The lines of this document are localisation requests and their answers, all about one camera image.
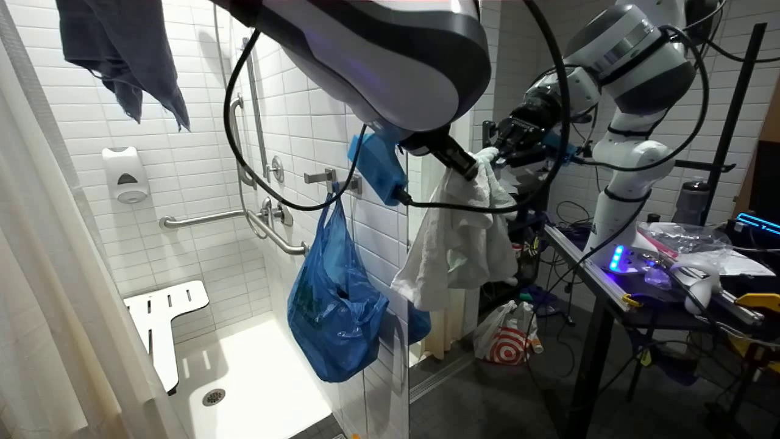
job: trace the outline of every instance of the striped object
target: striped object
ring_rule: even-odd
[[[491,344],[491,364],[522,367],[531,358],[531,341],[515,328],[503,328],[496,331]]]

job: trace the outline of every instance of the blue plastic bag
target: blue plastic bag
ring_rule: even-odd
[[[348,236],[342,201],[323,211],[315,245],[288,302],[288,324],[315,373],[342,383],[379,356],[387,297],[379,292]]]

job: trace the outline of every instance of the dark towel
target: dark towel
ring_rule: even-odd
[[[147,91],[190,129],[165,37],[162,0],[57,0],[65,62],[101,76],[121,111],[142,123]]]

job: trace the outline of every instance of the towel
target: towel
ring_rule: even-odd
[[[101,76],[136,123],[147,91],[190,129],[162,0],[57,0],[57,7],[65,62]]]
[[[433,201],[481,208],[515,206],[496,179],[498,148],[475,153],[477,176],[463,181],[446,170]],[[392,289],[423,309],[446,309],[451,289],[477,292],[487,281],[508,281],[516,272],[508,219],[463,211],[427,211],[407,263]]]

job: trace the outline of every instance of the grab bar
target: grab bar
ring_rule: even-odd
[[[264,219],[259,219],[257,215],[247,215],[259,230],[264,230],[271,241],[282,248],[286,255],[308,255],[308,245],[298,245],[293,247],[290,241],[286,241],[275,230],[271,230]]]
[[[162,226],[165,226],[165,230],[180,230],[180,226],[193,226],[193,224],[204,224],[204,222],[220,222],[220,219],[230,219],[230,217],[243,217],[243,212],[237,211],[237,212],[207,215],[207,217],[193,217],[193,219],[162,217]]]
[[[193,224],[204,224],[204,222],[220,222],[220,219],[230,219],[230,217],[243,217],[242,211],[237,212],[224,212],[224,215],[209,215],[209,217],[193,217],[193,219],[175,219],[175,217],[162,217],[162,226],[165,230],[180,230],[180,226],[193,226]],[[267,236],[271,236],[271,241],[282,248],[286,255],[308,255],[308,247],[293,247],[288,245],[275,230],[271,230],[264,219],[259,219],[257,215],[247,215],[247,219],[252,219],[252,224],[257,224],[259,230],[267,231]]]

